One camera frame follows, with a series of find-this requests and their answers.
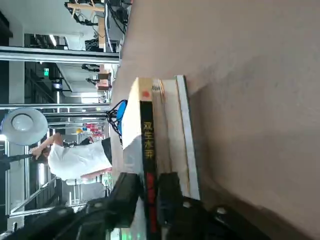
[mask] black pants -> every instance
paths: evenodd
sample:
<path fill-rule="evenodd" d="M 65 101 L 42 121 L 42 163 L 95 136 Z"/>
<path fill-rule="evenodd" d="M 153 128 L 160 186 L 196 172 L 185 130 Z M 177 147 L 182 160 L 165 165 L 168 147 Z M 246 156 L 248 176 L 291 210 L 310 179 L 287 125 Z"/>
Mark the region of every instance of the black pants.
<path fill-rule="evenodd" d="M 112 154 L 111 154 L 111 142 L 110 142 L 110 137 L 103 139 L 101 141 L 102 143 L 102 147 L 103 147 L 103 151 L 104 154 L 106 155 L 106 157 L 108 158 L 109 162 L 112 165 Z"/>

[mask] white shirt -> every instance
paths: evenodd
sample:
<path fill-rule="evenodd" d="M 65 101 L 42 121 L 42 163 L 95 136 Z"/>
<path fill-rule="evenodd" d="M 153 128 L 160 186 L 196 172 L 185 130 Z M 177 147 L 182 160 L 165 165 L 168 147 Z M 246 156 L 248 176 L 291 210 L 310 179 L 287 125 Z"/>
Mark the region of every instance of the white shirt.
<path fill-rule="evenodd" d="M 111 168 L 101 141 L 71 148 L 53 144 L 48 156 L 51 173 L 61 178 L 79 179 L 82 175 Z"/>

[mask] woman's arm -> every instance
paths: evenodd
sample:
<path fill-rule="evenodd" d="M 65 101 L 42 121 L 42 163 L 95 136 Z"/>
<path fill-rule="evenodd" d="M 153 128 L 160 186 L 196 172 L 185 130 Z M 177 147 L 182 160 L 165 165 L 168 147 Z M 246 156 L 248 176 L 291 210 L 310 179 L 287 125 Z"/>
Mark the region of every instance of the woman's arm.
<path fill-rule="evenodd" d="M 53 143 L 60 145 L 60 146 L 63 146 L 63 139 L 62 139 L 60 133 L 56 133 L 56 134 L 52 135 L 51 137 L 47 138 L 43 143 L 41 143 L 40 146 L 34 147 L 33 149 L 31 149 L 31 152 L 35 156 L 40 156 L 43 149 L 45 149 L 47 146 L 49 146 Z"/>
<path fill-rule="evenodd" d="M 111 170 L 112 170 L 112 168 L 110 167 L 110 168 L 102 169 L 102 170 L 95 171 L 92 173 L 88 173 L 88 174 L 82 175 L 81 179 L 93 179 L 96 176 L 99 176 L 100 174 L 104 174 L 106 172 L 110 172 Z"/>

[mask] black hair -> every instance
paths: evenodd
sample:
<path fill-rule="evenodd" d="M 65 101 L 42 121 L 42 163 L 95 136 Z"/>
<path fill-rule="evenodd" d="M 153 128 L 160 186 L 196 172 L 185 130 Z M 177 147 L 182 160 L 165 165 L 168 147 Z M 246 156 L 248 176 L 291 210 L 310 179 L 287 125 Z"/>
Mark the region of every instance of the black hair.
<path fill-rule="evenodd" d="M 50 148 L 46 147 L 45 149 L 42 150 L 41 155 L 38 157 L 38 159 L 36 159 L 36 156 L 33 156 L 32 160 L 37 164 L 48 165 L 48 159 L 47 157 L 44 156 L 44 153 L 48 153 L 49 151 L 50 151 Z"/>

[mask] exit sign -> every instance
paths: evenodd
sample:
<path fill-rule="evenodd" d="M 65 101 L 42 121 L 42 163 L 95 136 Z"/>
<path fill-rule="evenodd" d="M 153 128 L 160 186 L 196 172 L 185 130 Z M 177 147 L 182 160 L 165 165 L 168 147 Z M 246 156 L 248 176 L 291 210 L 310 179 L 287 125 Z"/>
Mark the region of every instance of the exit sign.
<path fill-rule="evenodd" d="M 43 69 L 43 74 L 44 74 L 45 76 L 49 76 L 49 68 L 44 68 L 44 69 Z"/>

